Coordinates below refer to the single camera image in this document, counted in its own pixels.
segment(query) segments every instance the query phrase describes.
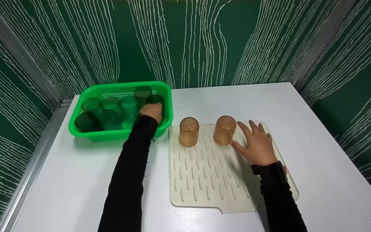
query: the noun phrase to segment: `drying mat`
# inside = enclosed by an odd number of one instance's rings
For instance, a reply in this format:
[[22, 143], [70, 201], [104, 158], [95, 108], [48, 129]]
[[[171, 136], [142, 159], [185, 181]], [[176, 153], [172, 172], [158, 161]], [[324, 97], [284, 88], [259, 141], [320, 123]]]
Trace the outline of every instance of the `drying mat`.
[[[262, 123], [264, 131], [269, 132]], [[215, 125], [200, 125], [198, 143], [184, 147], [178, 141], [179, 126], [170, 129], [170, 196], [177, 207], [218, 208], [222, 213], [255, 212], [264, 204], [260, 182], [249, 163], [231, 145], [213, 141]], [[237, 126], [233, 139], [246, 146], [246, 138]], [[284, 161], [273, 141], [276, 157]], [[299, 192], [287, 173], [294, 199]]]

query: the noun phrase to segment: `black long sleeve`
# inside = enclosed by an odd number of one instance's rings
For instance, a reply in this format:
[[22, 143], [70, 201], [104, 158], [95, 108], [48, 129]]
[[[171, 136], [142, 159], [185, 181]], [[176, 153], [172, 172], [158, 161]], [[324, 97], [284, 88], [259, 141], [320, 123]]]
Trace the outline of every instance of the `black long sleeve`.
[[294, 202], [290, 185], [287, 182], [270, 188], [263, 188], [262, 194], [270, 232], [307, 231], [300, 211]]
[[141, 197], [151, 139], [157, 121], [143, 115], [125, 141], [109, 184], [99, 232], [141, 231]]

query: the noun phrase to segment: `hand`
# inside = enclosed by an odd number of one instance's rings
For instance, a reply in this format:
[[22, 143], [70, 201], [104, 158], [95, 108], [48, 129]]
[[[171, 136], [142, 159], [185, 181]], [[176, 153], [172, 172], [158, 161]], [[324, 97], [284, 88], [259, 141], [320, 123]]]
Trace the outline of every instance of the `hand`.
[[141, 110], [140, 113], [143, 115], [148, 115], [152, 118], [154, 118], [157, 123], [161, 123], [162, 116], [161, 116], [161, 108], [162, 104], [146, 104]]
[[242, 122], [237, 122], [246, 136], [247, 147], [243, 147], [238, 142], [233, 140], [231, 141], [231, 145], [251, 164], [267, 166], [277, 162], [270, 134], [266, 134], [264, 132], [264, 128], [261, 123], [259, 123], [259, 127], [257, 127], [252, 120], [250, 120], [249, 123], [253, 132], [251, 132], [250, 129]]

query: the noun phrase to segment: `basket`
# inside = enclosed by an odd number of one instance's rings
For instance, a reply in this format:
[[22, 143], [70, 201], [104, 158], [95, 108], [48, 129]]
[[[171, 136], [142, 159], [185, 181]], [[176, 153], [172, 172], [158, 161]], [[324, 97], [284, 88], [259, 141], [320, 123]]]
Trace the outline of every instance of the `basket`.
[[107, 141], [107, 140], [123, 140], [127, 139], [133, 123], [124, 120], [122, 130], [107, 130], [97, 132], [86, 132], [82, 133], [76, 126], [75, 120], [78, 115], [83, 112], [81, 104], [84, 100], [90, 97], [97, 97], [104, 99], [106, 97], [119, 97], [120, 99], [125, 96], [133, 95], [135, 88], [139, 86], [147, 85], [152, 89], [152, 94], [159, 94], [165, 99], [165, 117], [163, 121], [158, 125], [155, 137], [160, 137], [164, 134], [166, 129], [171, 125], [173, 121], [173, 106], [171, 99], [171, 88], [164, 82], [161, 81], [143, 81], [143, 82], [130, 82], [130, 83], [118, 83], [118, 84], [106, 84], [106, 85], [94, 85], [83, 91], [78, 99], [77, 105], [75, 106], [74, 112], [72, 113], [71, 119], [68, 123], [68, 129], [75, 137], [85, 137], [94, 141]]

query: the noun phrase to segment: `translucent green cup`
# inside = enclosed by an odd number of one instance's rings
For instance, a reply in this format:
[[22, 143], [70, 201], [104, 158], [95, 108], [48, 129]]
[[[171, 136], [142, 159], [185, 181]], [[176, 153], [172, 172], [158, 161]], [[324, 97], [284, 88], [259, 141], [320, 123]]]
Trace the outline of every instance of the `translucent green cup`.
[[143, 108], [146, 105], [147, 97], [152, 94], [153, 90], [150, 86], [139, 86], [134, 90], [134, 96], [137, 98], [138, 109]]
[[117, 112], [118, 118], [121, 121], [124, 121], [124, 110], [121, 106], [120, 100], [118, 97], [106, 97], [101, 101], [101, 108], [103, 110], [113, 110]]
[[90, 111], [82, 112], [78, 115], [74, 124], [82, 133], [103, 131], [97, 116]]
[[98, 116], [98, 120], [100, 121], [102, 128], [106, 131], [123, 129], [123, 120], [119, 118], [118, 113], [114, 110], [104, 110], [103, 113]]
[[123, 97], [121, 106], [124, 110], [125, 119], [131, 123], [135, 122], [139, 113], [137, 98], [135, 96]]
[[81, 109], [84, 111], [93, 112], [96, 116], [98, 116], [103, 112], [100, 104], [101, 100], [99, 98], [90, 97], [81, 104]]
[[164, 98], [159, 94], [153, 94], [153, 95], [147, 97], [146, 104], [157, 104], [157, 103], [162, 104], [162, 108], [161, 108], [162, 120], [161, 120], [161, 122], [163, 122], [164, 116], [165, 116], [165, 100], [164, 100]]

